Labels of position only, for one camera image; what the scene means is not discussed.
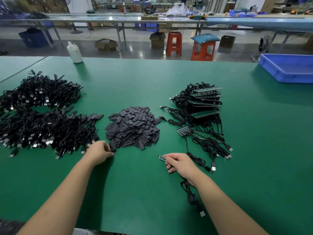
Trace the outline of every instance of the green workbench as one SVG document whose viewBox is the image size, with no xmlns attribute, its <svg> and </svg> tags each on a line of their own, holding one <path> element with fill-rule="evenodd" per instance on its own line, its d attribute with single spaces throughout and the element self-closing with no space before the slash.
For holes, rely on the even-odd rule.
<svg viewBox="0 0 313 235">
<path fill-rule="evenodd" d="M 255 63 L 84 58 L 74 64 L 69 57 L 47 57 L 0 83 L 0 90 L 14 89 L 31 68 L 84 86 L 75 110 L 105 115 L 96 124 L 102 140 L 107 117 L 123 108 L 149 106 L 169 119 L 159 107 L 174 107 L 169 98 L 190 82 L 223 87 L 220 112 L 233 158 L 218 158 L 209 176 L 268 233 L 313 234 L 313 85 L 278 83 Z M 77 227 L 135 235 L 217 233 L 209 216 L 201 218 L 188 204 L 182 178 L 168 174 L 157 158 L 186 152 L 178 127 L 161 122 L 158 128 L 157 144 L 120 148 L 94 169 Z M 201 147 L 188 142 L 210 165 Z M 56 160 L 52 149 L 23 149 L 9 158 L 10 151 L 0 147 L 0 218 L 18 221 L 39 209 L 82 156 Z"/>
<path fill-rule="evenodd" d="M 22 71 L 45 57 L 20 57 L 20 56 L 0 56 L 0 82 L 6 80 L 19 71 Z"/>
</svg>

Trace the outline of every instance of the white plastic bottle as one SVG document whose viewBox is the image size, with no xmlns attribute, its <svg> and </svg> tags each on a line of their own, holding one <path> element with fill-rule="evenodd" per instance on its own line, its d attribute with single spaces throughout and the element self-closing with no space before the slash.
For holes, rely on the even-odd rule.
<svg viewBox="0 0 313 235">
<path fill-rule="evenodd" d="M 126 14 L 126 5 L 124 2 L 123 2 L 123 10 L 124 10 L 124 14 Z"/>
<path fill-rule="evenodd" d="M 67 51 L 69 52 L 69 55 L 74 63 L 81 63 L 83 61 L 79 48 L 76 44 L 68 42 Z"/>
</svg>

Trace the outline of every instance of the left hand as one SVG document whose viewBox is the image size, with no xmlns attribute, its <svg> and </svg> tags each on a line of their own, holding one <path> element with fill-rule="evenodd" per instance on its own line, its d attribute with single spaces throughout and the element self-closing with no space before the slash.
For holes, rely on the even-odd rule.
<svg viewBox="0 0 313 235">
<path fill-rule="evenodd" d="M 97 141 L 89 146 L 87 152 L 82 157 L 81 160 L 88 161 L 92 163 L 93 166 L 96 166 L 104 162 L 108 157 L 114 155 L 113 152 L 110 152 L 110 146 L 105 141 Z"/>
</svg>

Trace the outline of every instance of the red plastic stool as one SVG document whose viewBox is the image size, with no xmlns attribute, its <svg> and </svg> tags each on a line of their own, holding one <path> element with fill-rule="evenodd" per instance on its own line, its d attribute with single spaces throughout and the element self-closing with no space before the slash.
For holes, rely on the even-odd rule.
<svg viewBox="0 0 313 235">
<path fill-rule="evenodd" d="M 197 47 L 197 42 L 195 42 L 194 50 L 191 55 L 190 60 L 195 60 L 195 61 L 213 61 L 213 55 L 214 55 L 214 50 L 215 50 L 215 41 L 209 41 L 206 43 L 201 44 L 200 52 L 195 52 L 196 47 Z M 208 54 L 207 50 L 210 45 L 213 45 L 213 51 L 212 54 Z"/>
<path fill-rule="evenodd" d="M 167 36 L 166 44 L 166 56 L 170 56 L 172 51 L 179 52 L 179 56 L 182 55 L 182 33 L 181 32 L 169 32 Z"/>
</svg>

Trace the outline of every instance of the forearm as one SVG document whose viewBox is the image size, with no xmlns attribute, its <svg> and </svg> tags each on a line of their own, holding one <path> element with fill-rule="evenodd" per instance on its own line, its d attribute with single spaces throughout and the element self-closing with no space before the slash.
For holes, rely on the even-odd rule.
<svg viewBox="0 0 313 235">
<path fill-rule="evenodd" d="M 220 235 L 267 234 L 204 173 L 195 186 Z"/>
<path fill-rule="evenodd" d="M 80 160 L 18 235 L 73 233 L 93 166 Z"/>
</svg>

